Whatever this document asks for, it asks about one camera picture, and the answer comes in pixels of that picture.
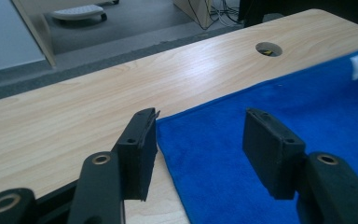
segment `wood grain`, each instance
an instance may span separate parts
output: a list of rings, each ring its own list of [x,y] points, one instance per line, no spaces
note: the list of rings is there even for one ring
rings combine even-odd
[[[283,54],[261,55],[259,42]],[[0,191],[40,197],[77,179],[138,110],[166,117],[357,49],[358,25],[309,10],[0,100]],[[125,204],[128,223],[188,222],[160,152],[147,202]]]

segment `blue cloth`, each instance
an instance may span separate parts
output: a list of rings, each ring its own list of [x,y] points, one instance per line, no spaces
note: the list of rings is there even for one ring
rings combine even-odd
[[[296,199],[270,197],[242,151],[247,107],[282,121],[307,154],[332,153],[358,174],[357,51],[158,120],[158,144],[192,223],[299,223]]]

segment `cable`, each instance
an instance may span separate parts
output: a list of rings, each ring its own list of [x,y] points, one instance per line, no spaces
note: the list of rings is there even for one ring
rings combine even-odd
[[[196,10],[193,8],[193,6],[191,5],[191,2],[190,0],[187,0],[188,4],[190,5],[190,8],[191,10],[193,11],[194,13],[194,16],[195,16],[195,19],[196,19],[196,22],[199,24],[200,28],[202,30],[207,30],[211,25],[213,25],[216,21],[220,21],[220,23],[222,23],[223,25],[225,26],[229,26],[229,27],[233,27],[235,25],[238,25],[238,24],[242,24],[241,21],[238,21],[238,20],[234,20],[231,16],[237,16],[238,18],[238,14],[239,14],[239,10],[238,9],[235,9],[235,8],[238,8],[238,7],[229,7],[226,0],[220,0],[220,3],[221,3],[221,6],[219,8],[217,8],[215,6],[215,2],[214,0],[212,0],[212,4],[211,4],[211,9],[213,9],[213,11],[210,10],[209,6],[208,6],[208,3],[206,0],[204,0],[204,3],[205,3],[205,7],[206,7],[206,10],[208,12],[208,15],[209,15],[209,18],[212,20],[212,23],[208,26],[208,27],[203,27],[200,23],[200,19],[199,17],[197,16],[197,13],[196,13]],[[229,20],[233,21],[234,23],[232,24],[229,24],[227,21],[225,21],[225,19],[223,17],[227,17]]]

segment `black plastic part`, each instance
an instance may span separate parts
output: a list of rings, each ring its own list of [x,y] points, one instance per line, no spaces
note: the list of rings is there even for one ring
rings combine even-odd
[[[305,171],[324,223],[358,223],[358,176],[341,158],[309,154]]]
[[[305,200],[300,195],[297,199],[296,209],[301,224],[324,223],[324,216],[316,201]]]
[[[66,223],[75,196],[76,183],[77,181],[69,183],[36,201],[39,211],[38,224]]]
[[[136,113],[118,138],[112,151],[117,152],[125,200],[145,201],[156,158],[155,108]]]
[[[0,223],[33,224],[37,219],[36,200],[30,189],[0,192]]]
[[[293,199],[297,166],[305,143],[279,120],[259,109],[246,110],[243,151],[261,183],[275,199]]]
[[[67,223],[125,223],[115,152],[99,152],[86,158]]]

